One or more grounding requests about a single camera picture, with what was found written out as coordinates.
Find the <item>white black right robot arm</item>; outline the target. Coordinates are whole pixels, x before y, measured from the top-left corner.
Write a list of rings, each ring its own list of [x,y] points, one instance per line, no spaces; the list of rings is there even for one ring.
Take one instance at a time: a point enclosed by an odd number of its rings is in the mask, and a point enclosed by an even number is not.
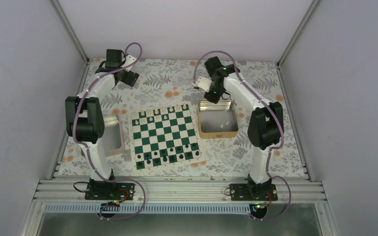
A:
[[[248,124],[248,139],[255,147],[252,168],[248,175],[247,194],[259,200],[266,193],[264,182],[270,178],[267,153],[284,141],[284,113],[280,102],[271,102],[256,92],[234,65],[223,65],[218,57],[204,63],[209,78],[196,84],[205,90],[205,99],[217,104],[228,93],[232,100],[251,113]]]

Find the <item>gold rimmed metal tin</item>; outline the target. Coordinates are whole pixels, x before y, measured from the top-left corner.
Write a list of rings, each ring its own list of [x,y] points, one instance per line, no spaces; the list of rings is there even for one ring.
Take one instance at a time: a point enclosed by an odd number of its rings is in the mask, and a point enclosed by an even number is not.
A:
[[[234,103],[220,100],[217,104],[199,101],[197,106],[199,135],[202,139],[223,139],[236,137],[239,126]]]

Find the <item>green white chess board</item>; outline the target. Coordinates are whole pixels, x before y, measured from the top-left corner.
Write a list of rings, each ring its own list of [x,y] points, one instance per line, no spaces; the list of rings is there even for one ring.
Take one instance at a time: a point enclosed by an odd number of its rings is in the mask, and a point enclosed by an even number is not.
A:
[[[167,108],[167,114],[161,113],[163,107]],[[136,110],[128,115],[130,154],[134,170],[138,173],[170,169],[206,160],[192,105],[182,102],[163,107]],[[174,112],[169,113],[168,107],[173,107]],[[156,109],[159,109],[159,115],[154,114]],[[153,111],[153,116],[149,117],[147,112],[150,110]],[[140,118],[140,112],[145,112],[146,116]],[[183,152],[176,153],[175,148],[180,146]],[[173,155],[168,153],[170,148],[174,149]],[[197,150],[200,152],[198,156],[195,155]],[[159,156],[154,156],[155,151],[159,152]],[[191,158],[186,157],[186,152],[191,152]],[[179,158],[180,154],[184,155],[184,159]],[[167,163],[162,161],[165,156],[168,158]]]

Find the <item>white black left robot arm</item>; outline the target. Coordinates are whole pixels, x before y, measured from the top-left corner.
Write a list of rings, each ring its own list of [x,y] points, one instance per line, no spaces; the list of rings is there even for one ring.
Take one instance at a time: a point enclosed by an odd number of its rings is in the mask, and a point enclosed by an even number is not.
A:
[[[105,131],[105,120],[100,99],[111,91],[119,82],[126,82],[126,76],[117,73],[128,73],[139,61],[140,56],[134,57],[124,53],[125,60],[121,62],[105,62],[108,68],[98,69],[94,80],[86,89],[76,96],[69,96],[65,100],[65,120],[68,136],[81,148],[88,160],[91,181],[101,181],[98,193],[105,199],[111,199],[117,194],[112,168],[106,159],[101,138]]]

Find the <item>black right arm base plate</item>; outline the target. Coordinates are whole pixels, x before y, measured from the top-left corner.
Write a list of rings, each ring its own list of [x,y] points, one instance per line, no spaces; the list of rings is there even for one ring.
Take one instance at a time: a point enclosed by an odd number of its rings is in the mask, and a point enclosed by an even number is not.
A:
[[[272,183],[240,183],[229,185],[232,201],[277,201],[276,186]]]

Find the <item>aluminium frame rail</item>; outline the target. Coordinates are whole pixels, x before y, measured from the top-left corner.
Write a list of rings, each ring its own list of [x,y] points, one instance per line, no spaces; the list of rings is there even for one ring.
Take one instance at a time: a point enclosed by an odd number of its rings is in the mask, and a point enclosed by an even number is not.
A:
[[[140,203],[144,195],[148,203],[229,203],[231,198],[224,194],[231,183],[244,183],[242,177],[139,177],[142,184],[135,187],[133,202]],[[84,202],[85,178],[66,177],[40,180],[33,195],[35,202]],[[302,178],[288,178],[288,184],[273,180],[279,197],[278,203],[325,203],[327,197],[321,182],[310,182]]]

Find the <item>floral patterned table mat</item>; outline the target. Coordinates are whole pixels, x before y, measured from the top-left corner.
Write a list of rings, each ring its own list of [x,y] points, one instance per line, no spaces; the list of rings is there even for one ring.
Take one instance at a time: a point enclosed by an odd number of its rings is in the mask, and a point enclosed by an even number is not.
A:
[[[271,101],[284,102],[284,95],[273,62],[238,61],[238,68],[248,83]],[[104,115],[118,115],[127,130],[127,115],[148,107],[189,102],[193,107],[203,99],[203,92],[192,86],[192,74],[206,76],[203,66],[191,60],[143,59],[132,69],[140,76],[135,86],[118,84],[101,101]],[[252,166],[253,146],[247,136],[250,112],[236,105],[239,131],[230,139],[206,139],[203,162],[151,172],[164,177],[246,177]],[[284,146],[273,152],[269,171],[272,175],[304,178],[295,136],[288,114],[284,114]]]

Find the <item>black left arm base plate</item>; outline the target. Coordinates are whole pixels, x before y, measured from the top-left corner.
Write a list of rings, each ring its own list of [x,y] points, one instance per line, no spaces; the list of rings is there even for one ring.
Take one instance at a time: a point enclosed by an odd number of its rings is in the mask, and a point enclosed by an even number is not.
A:
[[[134,183],[93,181],[88,183],[84,198],[107,201],[132,200],[134,189]]]

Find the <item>pink rimmed metal tin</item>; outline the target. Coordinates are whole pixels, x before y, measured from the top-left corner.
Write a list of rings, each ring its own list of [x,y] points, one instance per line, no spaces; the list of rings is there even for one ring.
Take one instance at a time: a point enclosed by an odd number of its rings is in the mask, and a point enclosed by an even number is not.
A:
[[[104,117],[104,134],[102,144],[107,157],[124,153],[125,139],[122,122],[118,115]]]

